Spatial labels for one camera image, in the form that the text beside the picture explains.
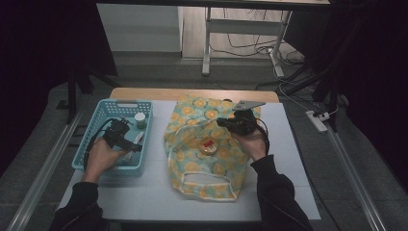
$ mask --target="silver clamp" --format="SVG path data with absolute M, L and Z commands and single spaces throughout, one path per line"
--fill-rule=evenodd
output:
M 265 104 L 266 102 L 241 100 L 237 105 L 235 105 L 232 111 L 245 111 L 245 110 L 253 109 L 253 108 L 265 105 Z

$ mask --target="white wall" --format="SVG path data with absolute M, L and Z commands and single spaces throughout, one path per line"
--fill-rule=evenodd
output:
M 182 50 L 183 8 L 97 4 L 112 51 Z

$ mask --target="black curtain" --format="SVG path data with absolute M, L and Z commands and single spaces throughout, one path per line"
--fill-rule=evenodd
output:
M 341 91 L 347 114 L 408 189 L 408 7 L 380 0 L 349 48 Z
M 96 4 L 90 0 L 0 3 L 0 175 L 38 123 L 51 89 L 74 70 L 117 75 Z

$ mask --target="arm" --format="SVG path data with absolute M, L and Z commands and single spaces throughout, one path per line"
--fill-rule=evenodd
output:
M 102 218 L 97 204 L 98 181 L 103 171 L 114 165 L 125 151 L 113 151 L 103 139 L 96 140 L 89 153 L 87 170 L 82 182 L 72 187 L 68 204 L 58 210 L 50 231 L 54 230 L 104 230 L 109 223 Z
M 246 137 L 231 134 L 254 161 L 258 173 L 257 195 L 263 230 L 313 230 L 308 218 L 294 200 L 292 181 L 276 171 L 273 155 L 266 156 L 259 131 Z

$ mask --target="black handheld controller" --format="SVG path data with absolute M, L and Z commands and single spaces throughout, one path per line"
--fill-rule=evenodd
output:
M 125 118 L 121 120 L 113 119 L 111 126 L 106 129 L 103 139 L 105 139 L 110 148 L 118 146 L 128 151 L 141 151 L 140 144 L 134 144 L 131 141 L 125 140 L 125 135 L 130 130 L 127 125 L 128 123 L 130 122 Z
M 217 124 L 232 133 L 246 136 L 255 131 L 257 122 L 252 110 L 245 110 L 235 111 L 233 118 L 217 118 Z

